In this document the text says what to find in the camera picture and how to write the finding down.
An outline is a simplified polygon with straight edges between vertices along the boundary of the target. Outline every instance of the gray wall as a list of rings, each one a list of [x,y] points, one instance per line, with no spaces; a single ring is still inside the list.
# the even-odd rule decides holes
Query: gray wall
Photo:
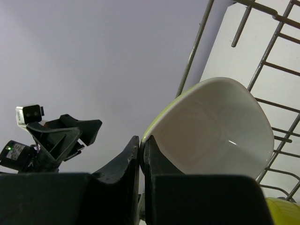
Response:
[[[215,1],[186,88],[200,80],[230,3]],[[175,97],[206,4],[0,0],[0,144],[32,143],[15,107],[37,103],[45,120],[69,113],[103,121],[96,143],[61,171],[104,166]]]

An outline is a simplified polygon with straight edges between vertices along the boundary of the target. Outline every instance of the yellow object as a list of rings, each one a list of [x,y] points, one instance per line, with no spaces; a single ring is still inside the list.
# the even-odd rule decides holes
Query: yellow object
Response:
[[[278,198],[267,198],[275,225],[300,225],[300,205]]]

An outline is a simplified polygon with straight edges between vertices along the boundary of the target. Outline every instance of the metal dish rack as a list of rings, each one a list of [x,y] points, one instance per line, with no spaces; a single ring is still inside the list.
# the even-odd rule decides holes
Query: metal dish rack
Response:
[[[184,71],[184,74],[183,74],[183,77],[182,77],[182,80],[181,80],[181,83],[180,83],[180,86],[179,86],[176,97],[179,96],[182,93],[184,84],[185,84],[186,79],[188,77],[189,70],[190,70],[191,65],[193,63],[193,60],[194,60],[196,50],[197,50],[198,45],[200,43],[202,33],[204,31],[206,22],[208,20],[213,2],[214,2],[214,0],[209,0],[208,5],[206,7],[206,10],[205,10],[202,22],[200,23],[199,31],[197,33],[197,36],[196,36],[191,54],[189,56],[187,66],[185,68],[185,71]],[[284,13],[283,13],[283,15],[279,15],[276,10],[274,10],[270,7],[267,7],[265,5],[259,4],[259,3],[255,2],[255,0],[235,0],[235,2],[246,5],[247,8],[246,8],[246,11],[243,15],[243,18],[242,18],[241,22],[240,22],[238,30],[235,34],[235,37],[232,41],[232,45],[231,45],[232,47],[235,47],[237,45],[237,42],[240,38],[240,35],[241,35],[241,33],[244,29],[244,26],[247,22],[247,19],[250,15],[252,9],[256,9],[256,10],[262,11],[264,13],[267,13],[267,14],[271,15],[273,17],[273,19],[275,19],[279,22],[277,28],[275,29],[275,32],[274,32],[271,40],[270,40],[270,42],[269,42],[269,44],[268,44],[268,46],[267,46],[267,48],[266,48],[266,50],[265,50],[265,52],[262,56],[262,59],[260,60],[258,66],[257,66],[257,69],[254,72],[254,75],[253,75],[253,77],[252,77],[252,79],[251,79],[251,81],[250,81],[250,83],[247,87],[248,90],[251,92],[251,90],[252,90],[253,86],[255,85],[255,82],[256,82],[258,76],[260,75],[260,72],[261,72],[263,67],[271,67],[271,68],[281,70],[281,71],[286,72],[286,73],[290,73],[290,74],[295,75],[295,76],[300,76],[300,72],[297,72],[297,71],[294,71],[294,70],[291,70],[291,69],[288,69],[288,68],[285,68],[285,67],[281,67],[279,65],[275,65],[275,64],[269,63],[267,61],[268,56],[269,56],[269,54],[270,54],[277,38],[283,38],[287,41],[291,41],[291,42],[294,42],[296,44],[300,44],[299,39],[296,39],[294,37],[291,37],[291,36],[288,36],[284,33],[281,33],[281,30],[282,30],[282,27],[283,27],[284,24],[287,24],[289,26],[300,29],[300,23],[299,22],[291,20],[291,19],[288,18],[288,16],[289,16],[289,14],[290,14],[293,7],[300,7],[300,1],[290,0],[287,7],[286,7],[286,9],[285,9],[285,11],[284,11]],[[283,190],[282,188],[279,188],[279,187],[274,187],[274,186],[269,186],[269,185],[262,185],[262,184],[260,185],[263,188],[271,188],[271,189],[274,189],[274,190],[281,191],[282,193],[284,193],[286,195],[286,197],[283,197],[284,199],[286,199],[287,201],[295,202],[294,199],[293,199],[293,195],[300,188],[300,177],[298,175],[294,174],[294,173],[291,173],[291,172],[272,169],[271,166],[273,165],[274,161],[276,160],[276,158],[279,154],[294,157],[294,158],[300,158],[300,155],[296,155],[296,154],[292,154],[292,153],[282,151],[285,144],[288,144],[288,143],[292,142],[292,140],[290,139],[291,136],[298,137],[298,138],[300,137],[300,134],[296,134],[294,132],[294,129],[297,127],[297,125],[300,121],[300,110],[299,109],[294,109],[294,108],[291,108],[291,107],[288,107],[288,106],[285,106],[285,105],[280,105],[280,104],[277,104],[277,103],[274,103],[274,102],[270,102],[270,101],[260,99],[260,98],[256,98],[256,100],[260,103],[268,104],[268,105],[271,105],[271,106],[274,106],[274,107],[279,107],[279,108],[282,108],[284,110],[288,110],[288,111],[295,112],[295,113],[298,114],[296,119],[291,124],[291,126],[288,130],[282,130],[282,129],[279,129],[279,128],[276,128],[276,127],[272,127],[273,131],[283,133],[283,134],[285,134],[285,136],[284,137],[279,137],[279,136],[276,136],[276,135],[274,136],[274,138],[276,140],[280,141],[280,144],[278,145],[278,147],[276,149],[274,149],[271,160],[270,160],[269,164],[267,165],[267,167],[265,168],[265,170],[256,179],[256,181],[258,183],[260,183],[268,171],[275,172],[275,173],[281,173],[281,174],[285,174],[285,175],[292,176],[292,177],[296,178],[298,180],[298,182],[294,186],[294,188],[291,190],[291,192],[289,192],[289,193],[287,191]]]

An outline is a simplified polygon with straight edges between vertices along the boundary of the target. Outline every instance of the wire grid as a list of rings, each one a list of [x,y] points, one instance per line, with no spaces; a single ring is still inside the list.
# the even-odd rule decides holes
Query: wire grid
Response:
[[[193,63],[193,59],[194,59],[197,47],[198,47],[200,39],[201,39],[201,35],[203,33],[203,30],[204,30],[204,27],[206,25],[207,19],[209,17],[210,10],[213,6],[213,2],[214,2],[214,0],[209,0],[208,5],[206,7],[202,22],[201,22],[200,27],[199,27],[199,31],[197,33],[196,40],[194,42],[194,46],[193,46],[191,54],[189,56],[187,66],[185,68],[185,71],[184,71],[184,74],[183,74],[183,77],[182,77],[182,80],[181,80],[181,83],[180,83],[180,86],[179,86],[179,89],[178,89],[178,92],[177,92],[176,96],[179,96],[182,93],[185,81],[187,79],[189,70],[190,70],[191,65]],[[272,36],[272,38],[271,38],[271,40],[268,44],[263,56],[262,56],[262,59],[260,60],[258,66],[257,66],[256,71],[254,72],[254,75],[253,75],[247,89],[251,92],[251,90],[252,90],[253,86],[255,85],[255,82],[256,82],[258,76],[260,75],[260,72],[262,71],[262,68],[264,66],[271,67],[271,68],[274,68],[274,69],[277,69],[277,70],[281,70],[281,71],[289,73],[291,75],[300,76],[300,72],[297,72],[297,71],[294,71],[294,70],[291,70],[291,69],[288,69],[288,68],[285,68],[285,67],[281,67],[279,65],[276,65],[276,64],[273,64],[273,63],[270,63],[270,62],[267,61],[268,56],[269,56],[269,54],[270,54],[277,38],[282,38],[282,39],[285,39],[287,41],[291,41],[291,42],[294,42],[296,44],[300,44],[299,39],[296,39],[294,37],[291,37],[289,35],[281,33],[281,30],[282,30],[284,24],[287,24],[289,26],[300,29],[300,23],[299,22],[291,20],[291,19],[288,18],[288,16],[289,16],[289,14],[290,14],[293,7],[300,7],[300,1],[290,0],[287,7],[286,7],[286,9],[285,9],[285,11],[284,11],[284,13],[283,13],[283,15],[279,15],[276,10],[274,10],[270,7],[267,7],[265,5],[256,3],[255,0],[235,0],[235,2],[246,5],[247,8],[246,8],[246,11],[243,15],[243,18],[242,18],[241,22],[240,22],[240,25],[237,29],[237,32],[234,36],[234,39],[232,41],[232,45],[231,45],[232,47],[235,47],[237,45],[238,40],[241,36],[241,33],[242,33],[242,31],[245,27],[245,24],[247,22],[247,19],[248,19],[249,15],[251,13],[251,10],[253,8],[257,9],[259,11],[262,11],[264,13],[269,14],[273,17],[273,19],[279,21],[278,26],[275,29],[275,32],[274,32],[274,34],[273,34],[273,36]],[[274,107],[279,107],[279,108],[282,108],[282,109],[285,109],[285,110],[288,110],[288,111],[291,111],[291,112],[298,113],[296,119],[294,120],[294,122],[292,123],[292,125],[290,126],[290,128],[288,130],[282,130],[282,129],[279,129],[279,128],[276,128],[276,127],[272,127],[273,131],[283,133],[283,134],[285,134],[285,136],[284,137],[279,137],[279,136],[276,136],[276,135],[274,136],[274,138],[276,140],[280,141],[280,144],[274,150],[273,155],[271,157],[271,160],[270,160],[269,164],[267,165],[267,167],[265,168],[265,170],[256,179],[257,182],[260,183],[268,171],[275,172],[275,173],[281,173],[281,174],[285,174],[285,175],[292,176],[292,177],[296,178],[298,180],[298,183],[294,186],[294,188],[289,193],[287,191],[283,190],[282,188],[279,188],[279,187],[274,187],[274,186],[269,186],[269,185],[260,185],[263,188],[270,188],[270,189],[281,191],[282,193],[284,193],[286,195],[286,198],[285,198],[286,200],[295,202],[293,200],[293,195],[300,188],[300,177],[297,176],[296,174],[291,173],[291,172],[272,169],[271,166],[272,166],[272,164],[274,163],[274,161],[276,160],[276,158],[279,154],[294,157],[294,158],[300,158],[300,155],[296,155],[296,154],[292,154],[292,153],[282,151],[282,149],[283,149],[283,147],[286,143],[291,143],[292,142],[292,140],[289,139],[291,136],[300,137],[299,134],[294,133],[294,129],[297,127],[297,125],[300,121],[300,110],[290,108],[290,107],[285,106],[285,105],[280,105],[280,104],[277,104],[277,103],[274,103],[274,102],[270,102],[270,101],[260,99],[260,98],[256,98],[256,100],[260,103],[268,104],[268,105],[271,105],[271,106],[274,106]]]

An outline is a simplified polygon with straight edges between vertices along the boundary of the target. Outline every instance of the white bowl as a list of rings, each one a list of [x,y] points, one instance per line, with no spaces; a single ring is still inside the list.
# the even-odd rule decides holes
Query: white bowl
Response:
[[[147,129],[161,152],[185,174],[242,174],[263,171],[274,136],[263,110],[239,82],[217,77],[176,98]]]

